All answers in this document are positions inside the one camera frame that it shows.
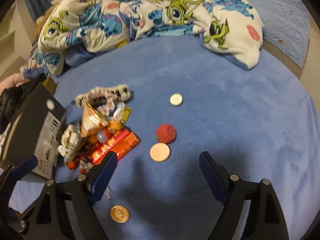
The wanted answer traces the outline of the red lighter with gold text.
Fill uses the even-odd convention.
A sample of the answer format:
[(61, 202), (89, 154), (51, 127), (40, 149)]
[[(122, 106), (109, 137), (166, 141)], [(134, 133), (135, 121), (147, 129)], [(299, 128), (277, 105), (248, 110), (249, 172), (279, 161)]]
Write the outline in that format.
[(91, 147), (87, 147), (69, 163), (67, 167), (69, 170), (74, 170), (80, 165), (80, 161), (84, 163), (92, 163), (93, 165), (102, 159), (107, 152), (112, 150), (116, 144), (118, 144), (122, 139), (129, 135), (129, 130), (123, 129), (122, 131), (117, 131), (114, 135), (111, 135), (106, 142), (97, 142)]

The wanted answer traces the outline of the pink garment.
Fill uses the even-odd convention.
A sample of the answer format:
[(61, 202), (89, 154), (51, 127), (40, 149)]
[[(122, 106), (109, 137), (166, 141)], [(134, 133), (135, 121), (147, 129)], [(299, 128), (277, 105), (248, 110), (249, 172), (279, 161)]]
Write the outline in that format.
[(18, 87), (28, 81), (29, 79), (25, 78), (21, 73), (12, 74), (0, 83), (0, 94), (2, 94), (5, 89)]

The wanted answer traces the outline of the black puffer jacket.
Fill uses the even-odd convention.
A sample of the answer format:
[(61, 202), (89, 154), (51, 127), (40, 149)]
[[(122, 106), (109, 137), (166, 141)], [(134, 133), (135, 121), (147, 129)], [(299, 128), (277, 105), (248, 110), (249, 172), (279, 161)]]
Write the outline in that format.
[(1, 94), (1, 134), (5, 131), (8, 124), (15, 119), (15, 116), (24, 102), (32, 93), (34, 88), (46, 79), (44, 74), (30, 79), (28, 82), (18, 87), (5, 89)]

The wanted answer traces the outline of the dark cardboard sorting box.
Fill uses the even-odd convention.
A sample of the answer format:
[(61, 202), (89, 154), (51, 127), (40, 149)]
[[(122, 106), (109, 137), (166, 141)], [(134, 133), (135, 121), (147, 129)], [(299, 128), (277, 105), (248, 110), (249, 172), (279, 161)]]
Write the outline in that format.
[(50, 91), (37, 85), (9, 126), (1, 151), (1, 169), (21, 165), (34, 155), (38, 163), (31, 174), (52, 179), (58, 155), (56, 139), (65, 114)]

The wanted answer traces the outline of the small gold cardboard box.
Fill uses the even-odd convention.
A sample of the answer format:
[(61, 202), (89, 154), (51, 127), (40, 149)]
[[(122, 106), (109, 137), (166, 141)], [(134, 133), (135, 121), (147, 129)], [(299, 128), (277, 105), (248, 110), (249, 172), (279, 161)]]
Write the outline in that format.
[(55, 83), (55, 81), (49, 76), (47, 77), (42, 84), (44, 85), (44, 87), (50, 92), (50, 94), (54, 95), (56, 88), (57, 88), (57, 84)]

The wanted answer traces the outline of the fluffy black white hair scrunchie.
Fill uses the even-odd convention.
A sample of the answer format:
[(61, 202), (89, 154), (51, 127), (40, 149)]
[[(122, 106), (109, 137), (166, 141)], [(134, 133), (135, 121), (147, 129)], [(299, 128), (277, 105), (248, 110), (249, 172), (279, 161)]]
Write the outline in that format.
[(116, 103), (125, 102), (131, 98), (131, 91), (127, 85), (120, 84), (113, 87), (97, 86), (87, 93), (78, 94), (72, 101), (77, 107), (84, 108), (87, 104), (100, 111), (104, 115), (109, 115), (115, 110)]

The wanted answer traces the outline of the peach round cookie disc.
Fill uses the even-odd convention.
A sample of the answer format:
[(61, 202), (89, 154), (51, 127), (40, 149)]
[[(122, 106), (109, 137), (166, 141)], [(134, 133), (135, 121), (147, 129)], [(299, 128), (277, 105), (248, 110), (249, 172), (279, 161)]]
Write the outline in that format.
[(163, 162), (170, 157), (170, 148), (165, 143), (156, 143), (150, 148), (150, 157), (156, 162)]

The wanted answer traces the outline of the monster cartoon print duvet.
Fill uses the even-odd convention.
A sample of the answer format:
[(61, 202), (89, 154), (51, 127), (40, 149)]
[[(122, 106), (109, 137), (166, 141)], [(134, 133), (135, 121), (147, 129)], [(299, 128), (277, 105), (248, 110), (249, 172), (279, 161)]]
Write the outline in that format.
[(37, 52), (21, 68), (29, 79), (59, 76), (67, 53), (103, 53), (146, 37), (195, 35), (204, 48), (254, 68), (263, 23), (247, 0), (58, 0), (41, 22)]

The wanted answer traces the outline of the copper coin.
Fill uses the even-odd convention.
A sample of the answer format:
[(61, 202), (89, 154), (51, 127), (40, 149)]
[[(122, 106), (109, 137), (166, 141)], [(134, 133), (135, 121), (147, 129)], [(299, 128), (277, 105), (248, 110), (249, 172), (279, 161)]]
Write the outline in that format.
[(125, 206), (115, 205), (111, 207), (110, 216), (117, 223), (126, 223), (130, 218), (130, 212)]

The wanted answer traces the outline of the red strawberry ball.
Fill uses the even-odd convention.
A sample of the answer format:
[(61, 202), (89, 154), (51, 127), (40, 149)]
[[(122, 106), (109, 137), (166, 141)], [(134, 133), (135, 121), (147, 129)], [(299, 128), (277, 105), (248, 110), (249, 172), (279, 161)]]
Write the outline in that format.
[(157, 128), (156, 138), (159, 142), (169, 144), (176, 138), (176, 130), (171, 124), (162, 124)]

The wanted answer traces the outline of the small white round token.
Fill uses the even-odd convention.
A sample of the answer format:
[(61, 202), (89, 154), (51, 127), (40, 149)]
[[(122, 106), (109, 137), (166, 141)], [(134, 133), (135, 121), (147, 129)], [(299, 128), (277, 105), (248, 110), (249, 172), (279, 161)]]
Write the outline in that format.
[(183, 102), (183, 97), (180, 93), (175, 93), (175, 94), (172, 94), (169, 101), (170, 101), (170, 104), (173, 106), (180, 106)]

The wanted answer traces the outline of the blue bed sheet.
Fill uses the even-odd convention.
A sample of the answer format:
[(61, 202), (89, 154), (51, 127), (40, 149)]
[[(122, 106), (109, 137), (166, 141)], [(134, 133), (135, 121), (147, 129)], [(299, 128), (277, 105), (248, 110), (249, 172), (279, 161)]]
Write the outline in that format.
[[(95, 86), (128, 85), (129, 127), (140, 144), (110, 181), (110, 200), (94, 206), (110, 239), (207, 239), (222, 211), (199, 167), (207, 151), (248, 181), (267, 178), (290, 239), (301, 239), (319, 212), (319, 115), (311, 96), (275, 57), (260, 48), (246, 70), (204, 48), (195, 35), (146, 37), (92, 54), (67, 53), (55, 97), (66, 105)], [(170, 104), (180, 93), (180, 106)], [(171, 124), (170, 157), (156, 162), (157, 128)], [(126, 223), (110, 216), (125, 206)]]

